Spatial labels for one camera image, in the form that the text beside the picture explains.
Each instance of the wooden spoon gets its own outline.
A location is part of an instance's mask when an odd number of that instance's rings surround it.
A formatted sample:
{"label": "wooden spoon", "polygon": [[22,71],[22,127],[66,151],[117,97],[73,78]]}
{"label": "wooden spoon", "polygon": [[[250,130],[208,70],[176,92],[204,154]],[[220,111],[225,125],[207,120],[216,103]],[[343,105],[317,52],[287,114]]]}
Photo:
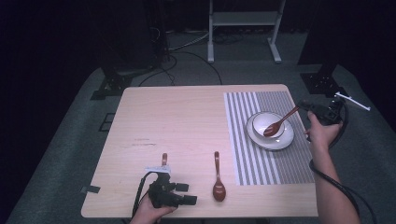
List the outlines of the wooden spoon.
{"label": "wooden spoon", "polygon": [[217,174],[217,179],[215,186],[213,186],[213,197],[215,197],[216,201],[222,202],[225,198],[225,187],[221,183],[220,180],[220,174],[219,174],[219,153],[216,151],[215,152],[215,164],[216,164],[216,174]]}
{"label": "wooden spoon", "polygon": [[290,117],[290,115],[294,114],[298,109],[299,107],[295,106],[285,117],[283,117],[283,119],[268,126],[264,130],[264,137],[271,137],[275,135],[279,131],[280,125],[283,123],[283,121],[285,121],[285,119]]}

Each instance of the metal rack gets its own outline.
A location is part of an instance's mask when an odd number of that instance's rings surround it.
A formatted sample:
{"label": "metal rack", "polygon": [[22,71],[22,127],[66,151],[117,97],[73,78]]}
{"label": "metal rack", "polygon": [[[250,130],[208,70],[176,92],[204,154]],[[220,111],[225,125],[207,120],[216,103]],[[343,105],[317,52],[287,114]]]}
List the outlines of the metal rack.
{"label": "metal rack", "polygon": [[214,12],[213,0],[209,6],[209,40],[207,42],[207,61],[215,61],[213,50],[213,27],[215,26],[243,26],[243,25],[274,25],[272,37],[268,37],[268,44],[276,63],[281,63],[279,52],[276,48],[276,36],[282,20],[283,9],[286,0],[280,0],[278,11],[257,11],[257,12]]}

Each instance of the wooden table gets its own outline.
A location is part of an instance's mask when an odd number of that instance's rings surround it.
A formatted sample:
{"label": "wooden table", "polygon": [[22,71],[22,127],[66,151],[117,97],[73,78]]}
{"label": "wooden table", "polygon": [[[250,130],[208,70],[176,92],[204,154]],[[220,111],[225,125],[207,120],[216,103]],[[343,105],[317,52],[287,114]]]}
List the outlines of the wooden table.
{"label": "wooden table", "polygon": [[[145,167],[160,166],[168,155],[171,182],[190,185],[196,205],[181,205],[166,217],[316,217],[314,184],[239,186],[224,106],[224,92],[286,91],[284,85],[185,86],[128,88],[108,134],[88,192],[84,217],[131,217]],[[212,196],[216,181],[214,152],[227,197]],[[156,175],[150,175],[143,193]]]}

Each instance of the white plate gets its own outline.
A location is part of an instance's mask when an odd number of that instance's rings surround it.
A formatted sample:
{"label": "white plate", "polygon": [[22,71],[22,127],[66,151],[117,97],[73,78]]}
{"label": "white plate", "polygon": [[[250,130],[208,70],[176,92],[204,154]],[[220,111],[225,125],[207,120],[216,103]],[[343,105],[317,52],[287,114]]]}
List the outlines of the white plate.
{"label": "white plate", "polygon": [[263,147],[264,149],[267,150],[280,150],[285,147],[288,147],[294,138],[294,130],[290,122],[288,122],[287,120],[283,121],[285,124],[285,130],[279,137],[260,136],[258,133],[254,131],[253,120],[254,118],[256,118],[257,115],[261,113],[271,113],[271,112],[260,112],[254,114],[247,120],[247,135],[250,137],[250,139],[260,147]]}

